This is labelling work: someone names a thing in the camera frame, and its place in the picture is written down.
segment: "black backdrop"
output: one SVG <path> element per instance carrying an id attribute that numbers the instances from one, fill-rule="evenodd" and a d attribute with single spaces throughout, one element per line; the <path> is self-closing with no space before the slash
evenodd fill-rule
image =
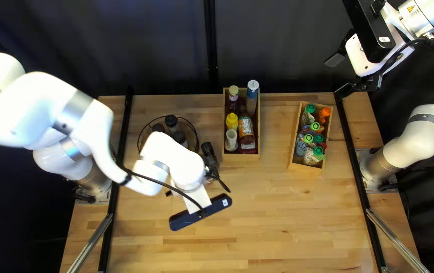
<path id="1" fill-rule="evenodd" d="M 402 1 L 390 1 L 396 5 Z M 351 27 L 341 1 L 216 1 L 220 84 L 257 79 L 263 92 L 329 91 L 352 78 L 323 65 Z M 0 51 L 26 71 L 51 73 L 84 92 L 210 93 L 203 2 L 0 0 Z M 434 53 L 419 48 L 371 100 L 385 141 L 415 106 L 434 102 Z M 402 174 L 421 258 L 434 272 L 434 158 Z M 29 151 L 0 147 L 0 272 L 56 272 L 73 201 L 62 179 Z"/>

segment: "metal frame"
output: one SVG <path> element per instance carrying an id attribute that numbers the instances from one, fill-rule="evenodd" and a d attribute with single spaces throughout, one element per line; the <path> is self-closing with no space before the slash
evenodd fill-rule
<path id="1" fill-rule="evenodd" d="M 67 273 L 77 273 L 79 272 L 80 268 L 84 264 L 87 257 L 89 257 L 89 254 L 91 253 L 94 246 L 96 246 L 97 242 L 99 241 L 101 235 L 107 230 L 109 225 L 112 224 L 112 217 L 113 214 L 110 213 L 105 216 L 105 218 L 100 222 L 99 226 L 97 227 L 96 231 L 92 234 L 91 238 L 87 242 L 87 244 L 84 246 L 82 251 L 79 253 L 77 258 L 75 258 L 74 263 L 72 266 L 70 266 Z"/>
<path id="2" fill-rule="evenodd" d="M 360 204 L 362 207 L 363 217 L 366 221 L 367 231 L 369 234 L 370 243 L 372 245 L 372 251 L 374 252 L 375 262 L 377 264 L 378 271 L 382 272 L 382 269 L 386 267 L 384 254 L 382 253 L 382 248 L 380 247 L 377 229 L 375 228 L 374 223 L 366 216 L 366 210 L 370 209 L 370 203 L 368 201 L 367 191 L 363 186 L 362 173 L 360 172 L 359 161 L 357 160 L 357 156 L 355 154 L 355 147 L 353 146 L 352 134 L 350 133 L 350 128 L 348 127 L 347 115 L 343 107 L 343 100 L 341 97 L 337 96 L 336 93 L 335 102 L 341 122 L 341 128 L 343 130 L 343 135 L 345 137 L 345 143 L 347 144 L 348 157 L 350 158 L 350 163 L 352 164 L 355 184 L 359 192 Z"/>
<path id="3" fill-rule="evenodd" d="M 124 99 L 124 115 L 123 115 L 123 121 L 121 126 L 121 134 L 119 135 L 119 145 L 117 147 L 118 162 L 124 161 L 124 151 L 126 150 L 126 139 L 128 138 L 129 117 L 131 115 L 131 107 L 132 107 L 132 96 L 133 96 L 133 91 L 131 86 L 129 86 L 126 93 L 126 97 Z M 109 208 L 107 211 L 108 215 L 116 214 L 118 195 L 119 195 L 119 184 L 113 181 L 111 197 L 109 199 Z M 102 248 L 100 251 L 98 273 L 107 272 L 109 266 L 109 256 L 111 252 L 113 228 L 114 228 L 114 220 L 111 221 L 111 223 L 109 224 L 109 226 L 107 227 L 104 233 L 104 239 L 102 240 Z"/>
<path id="4" fill-rule="evenodd" d="M 422 264 L 412 252 L 405 246 L 402 241 L 392 232 L 392 230 L 380 219 L 374 212 L 367 208 L 366 209 L 367 217 L 370 219 L 376 227 L 378 227 L 385 236 L 390 240 L 392 245 L 396 248 L 396 250 L 402 255 L 402 257 L 410 264 L 412 268 L 414 268 L 417 272 L 420 273 L 430 273 L 429 270 Z"/>

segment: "orange cap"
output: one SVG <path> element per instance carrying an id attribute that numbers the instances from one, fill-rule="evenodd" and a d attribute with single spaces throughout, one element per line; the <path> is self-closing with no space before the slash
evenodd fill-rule
<path id="1" fill-rule="evenodd" d="M 328 107 L 325 107 L 325 108 L 321 109 L 320 114 L 325 116 L 325 117 L 328 117 L 331 114 L 331 109 Z"/>

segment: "wooden table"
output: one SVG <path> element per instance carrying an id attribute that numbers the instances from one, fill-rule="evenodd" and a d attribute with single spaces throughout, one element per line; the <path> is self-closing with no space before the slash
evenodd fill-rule
<path id="1" fill-rule="evenodd" d="M 138 158 L 141 128 L 155 117 L 189 119 L 201 143 L 211 141 L 221 159 L 222 95 L 135 96 L 125 165 Z M 115 113 L 111 141 L 117 146 L 124 97 L 101 97 Z M 332 121 L 327 164 L 319 177 L 287 170 L 290 137 L 300 101 L 335 105 L 332 93 L 262 94 L 259 162 L 221 164 L 232 207 L 178 232 L 168 217 L 185 209 L 180 197 L 143 196 L 121 187 L 112 239 L 111 272 L 376 272 L 364 216 L 347 155 L 338 112 Z M 366 93 L 344 100 L 357 148 L 383 145 Z M 224 190 L 208 187 L 213 197 Z M 398 194 L 369 194 L 373 210 L 417 255 Z M 107 213 L 106 205 L 76 206 L 61 272 L 67 271 Z M 413 272 L 379 234 L 394 272 Z M 96 272 L 100 245 L 83 267 Z"/>

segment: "green cap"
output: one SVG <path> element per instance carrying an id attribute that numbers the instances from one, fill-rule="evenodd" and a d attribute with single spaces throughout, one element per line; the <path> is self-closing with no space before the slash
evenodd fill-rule
<path id="1" fill-rule="evenodd" d="M 323 148 L 321 147 L 321 146 L 316 146 L 314 149 L 313 149 L 313 153 L 315 154 L 315 155 L 322 155 L 323 154 Z"/>
<path id="2" fill-rule="evenodd" d="M 314 111 L 316 110 L 316 107 L 314 106 L 314 104 L 308 104 L 308 106 L 306 106 L 306 112 L 313 114 Z"/>
<path id="3" fill-rule="evenodd" d="M 323 140 L 324 140 L 323 135 L 320 133 L 314 136 L 315 143 L 321 143 L 323 142 Z"/>
<path id="4" fill-rule="evenodd" d="M 305 135 L 305 137 L 303 138 L 303 141 L 305 143 L 312 143 L 313 142 L 313 136 L 310 134 Z"/>
<path id="5" fill-rule="evenodd" d="M 316 130 L 318 130 L 319 128 L 320 128 L 320 124 L 318 123 L 318 122 L 313 122 L 311 125 L 310 125 L 310 127 L 311 127 L 311 129 L 313 130 L 313 131 L 316 131 Z"/>

